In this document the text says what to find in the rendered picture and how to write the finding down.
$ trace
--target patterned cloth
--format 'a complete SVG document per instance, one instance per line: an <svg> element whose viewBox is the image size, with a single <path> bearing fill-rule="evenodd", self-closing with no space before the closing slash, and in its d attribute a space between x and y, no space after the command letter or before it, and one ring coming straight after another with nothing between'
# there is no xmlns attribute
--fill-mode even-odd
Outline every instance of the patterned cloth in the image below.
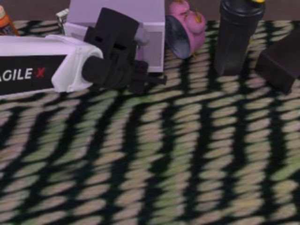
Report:
<svg viewBox="0 0 300 225"><path fill-rule="evenodd" d="M218 23L167 86L0 101L1 225L300 225L300 88L253 71L299 22L261 22L240 76L218 77ZM55 22L16 22L22 35Z"/></svg>

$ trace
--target pink alarm clock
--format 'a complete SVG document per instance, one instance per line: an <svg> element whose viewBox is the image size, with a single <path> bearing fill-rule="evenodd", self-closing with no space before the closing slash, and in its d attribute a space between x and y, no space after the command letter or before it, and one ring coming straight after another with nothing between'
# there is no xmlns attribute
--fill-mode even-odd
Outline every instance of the pink alarm clock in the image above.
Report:
<svg viewBox="0 0 300 225"><path fill-rule="evenodd" d="M206 20L200 13L190 10L186 0L175 0L165 16L165 41L180 59L193 55L205 41Z"/></svg>

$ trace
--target lavender box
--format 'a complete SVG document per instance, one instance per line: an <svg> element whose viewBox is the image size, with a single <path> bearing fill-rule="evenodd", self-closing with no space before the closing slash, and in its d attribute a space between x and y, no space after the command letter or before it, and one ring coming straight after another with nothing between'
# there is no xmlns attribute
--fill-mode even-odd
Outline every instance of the lavender box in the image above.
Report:
<svg viewBox="0 0 300 225"><path fill-rule="evenodd" d="M83 40L88 26L94 27L101 8L110 8L143 23L150 42L142 47L142 60L149 72L162 72L165 47L165 1L163 0L71 0L66 35Z"/></svg>

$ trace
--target black bottle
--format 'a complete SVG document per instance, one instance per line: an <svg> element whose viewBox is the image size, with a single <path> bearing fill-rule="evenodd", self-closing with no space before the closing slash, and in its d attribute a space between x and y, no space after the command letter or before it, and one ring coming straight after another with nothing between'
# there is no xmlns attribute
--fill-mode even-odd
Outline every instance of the black bottle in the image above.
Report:
<svg viewBox="0 0 300 225"><path fill-rule="evenodd" d="M263 0L221 0L214 67L219 75L238 75L247 48L265 11Z"/></svg>

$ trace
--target orange marker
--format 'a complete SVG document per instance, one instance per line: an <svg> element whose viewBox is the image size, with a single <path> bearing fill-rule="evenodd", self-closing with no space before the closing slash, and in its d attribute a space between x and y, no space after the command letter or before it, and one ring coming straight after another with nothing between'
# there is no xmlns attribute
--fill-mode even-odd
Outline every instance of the orange marker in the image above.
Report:
<svg viewBox="0 0 300 225"><path fill-rule="evenodd" d="M5 13L3 6L0 6L0 35L19 36L17 29Z"/></svg>

